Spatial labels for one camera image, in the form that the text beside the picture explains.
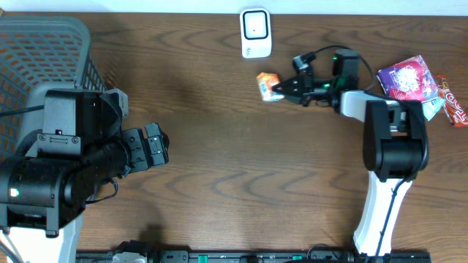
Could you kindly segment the orange tissue pack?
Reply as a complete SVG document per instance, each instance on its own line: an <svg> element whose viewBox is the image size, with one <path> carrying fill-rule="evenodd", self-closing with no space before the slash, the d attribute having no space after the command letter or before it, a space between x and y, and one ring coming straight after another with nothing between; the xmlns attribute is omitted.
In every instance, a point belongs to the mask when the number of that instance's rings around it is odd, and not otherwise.
<svg viewBox="0 0 468 263"><path fill-rule="evenodd" d="M262 72L256 79L264 102L277 102L284 98L284 95L273 91L273 87L280 83L277 74Z"/></svg>

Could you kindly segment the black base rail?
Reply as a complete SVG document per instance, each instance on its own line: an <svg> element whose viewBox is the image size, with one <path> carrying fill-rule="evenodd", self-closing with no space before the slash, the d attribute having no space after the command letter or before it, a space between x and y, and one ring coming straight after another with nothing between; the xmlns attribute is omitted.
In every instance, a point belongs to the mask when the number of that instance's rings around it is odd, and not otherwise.
<svg viewBox="0 0 468 263"><path fill-rule="evenodd" d="M397 251L375 258L353 250L325 244L308 251L191 251L170 250L136 240L122 242L110 251L78 251L75 262L148 262L148 263L302 263L302 262L382 262L431 263L426 251Z"/></svg>

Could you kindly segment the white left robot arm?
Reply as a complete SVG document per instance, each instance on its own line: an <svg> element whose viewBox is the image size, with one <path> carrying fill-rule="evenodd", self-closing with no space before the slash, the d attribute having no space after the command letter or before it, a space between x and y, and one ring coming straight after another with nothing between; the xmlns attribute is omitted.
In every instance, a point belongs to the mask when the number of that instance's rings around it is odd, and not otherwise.
<svg viewBox="0 0 468 263"><path fill-rule="evenodd" d="M1 163L1 249L13 262L73 262L97 189L168 163L159 124L122 129L127 96L50 89L42 127Z"/></svg>

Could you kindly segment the red purple floral tissue pack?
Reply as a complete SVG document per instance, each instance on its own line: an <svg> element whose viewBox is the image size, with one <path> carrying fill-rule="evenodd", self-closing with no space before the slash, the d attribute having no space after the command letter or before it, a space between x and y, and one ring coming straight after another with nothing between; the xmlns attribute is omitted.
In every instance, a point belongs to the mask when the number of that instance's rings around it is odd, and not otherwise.
<svg viewBox="0 0 468 263"><path fill-rule="evenodd" d="M421 55L379 70L377 79L384 94L394 99L428 102L438 96L437 84Z"/></svg>

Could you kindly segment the grey plastic basket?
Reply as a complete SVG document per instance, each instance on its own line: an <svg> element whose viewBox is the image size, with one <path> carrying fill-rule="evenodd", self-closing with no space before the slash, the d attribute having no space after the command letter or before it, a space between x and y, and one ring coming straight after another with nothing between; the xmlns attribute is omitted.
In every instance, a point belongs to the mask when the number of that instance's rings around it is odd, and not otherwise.
<svg viewBox="0 0 468 263"><path fill-rule="evenodd" d="M23 138L43 126L43 112L20 113L44 104L52 89L103 92L106 87L91 58L87 26L72 17L1 18L1 159L15 154Z"/></svg>

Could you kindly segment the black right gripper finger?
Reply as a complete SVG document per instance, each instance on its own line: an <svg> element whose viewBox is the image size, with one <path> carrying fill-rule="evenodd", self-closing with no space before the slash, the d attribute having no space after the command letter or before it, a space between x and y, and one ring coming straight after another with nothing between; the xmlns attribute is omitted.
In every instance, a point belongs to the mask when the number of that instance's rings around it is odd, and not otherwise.
<svg viewBox="0 0 468 263"><path fill-rule="evenodd" d="M302 92L286 92L282 91L281 94L285 97L286 100L296 103L296 104L303 104L304 98Z"/></svg>
<svg viewBox="0 0 468 263"><path fill-rule="evenodd" d="M272 87L273 91L302 91L304 88L305 77L297 75L288 80L282 81Z"/></svg>

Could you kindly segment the orange brown snack bar wrapper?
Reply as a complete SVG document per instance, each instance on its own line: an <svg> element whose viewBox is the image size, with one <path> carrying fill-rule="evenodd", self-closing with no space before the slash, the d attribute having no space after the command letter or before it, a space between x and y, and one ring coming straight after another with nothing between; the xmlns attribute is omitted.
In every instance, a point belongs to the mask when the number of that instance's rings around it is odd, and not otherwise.
<svg viewBox="0 0 468 263"><path fill-rule="evenodd" d="M467 112L458 103L457 99L449 89L448 82L444 75L434 77L438 86L439 98L443 100L443 108L451 125L456 128L467 127Z"/></svg>

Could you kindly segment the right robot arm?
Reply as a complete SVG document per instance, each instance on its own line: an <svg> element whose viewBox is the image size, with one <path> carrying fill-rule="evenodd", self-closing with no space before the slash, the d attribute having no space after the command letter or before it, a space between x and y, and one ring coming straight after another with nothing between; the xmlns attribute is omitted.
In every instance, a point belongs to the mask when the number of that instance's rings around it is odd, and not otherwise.
<svg viewBox="0 0 468 263"><path fill-rule="evenodd" d="M358 87L361 54L336 45L332 76L315 77L316 52L294 57L294 77L273 91L304 107L325 102L340 115L363 123L363 163L369 186L360 223L352 241L355 261L388 262L393 228L405 194L429 162L429 140L423 106L418 100L399 100Z"/></svg>

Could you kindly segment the white barcode scanner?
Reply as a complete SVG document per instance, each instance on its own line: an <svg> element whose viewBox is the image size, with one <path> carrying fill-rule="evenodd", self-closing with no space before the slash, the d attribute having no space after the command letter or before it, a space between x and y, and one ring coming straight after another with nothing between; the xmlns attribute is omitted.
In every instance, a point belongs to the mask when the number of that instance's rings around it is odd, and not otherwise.
<svg viewBox="0 0 468 263"><path fill-rule="evenodd" d="M271 17L264 8L244 9L239 15L241 54L244 58L265 58L272 51Z"/></svg>

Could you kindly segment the teal snack packet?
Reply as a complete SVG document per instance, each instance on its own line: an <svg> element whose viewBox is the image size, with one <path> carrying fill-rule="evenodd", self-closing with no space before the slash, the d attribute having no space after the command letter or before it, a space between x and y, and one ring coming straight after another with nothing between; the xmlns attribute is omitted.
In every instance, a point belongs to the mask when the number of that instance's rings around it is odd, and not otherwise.
<svg viewBox="0 0 468 263"><path fill-rule="evenodd" d="M422 103L423 114L430 121L442 108L445 100L441 98L432 99Z"/></svg>

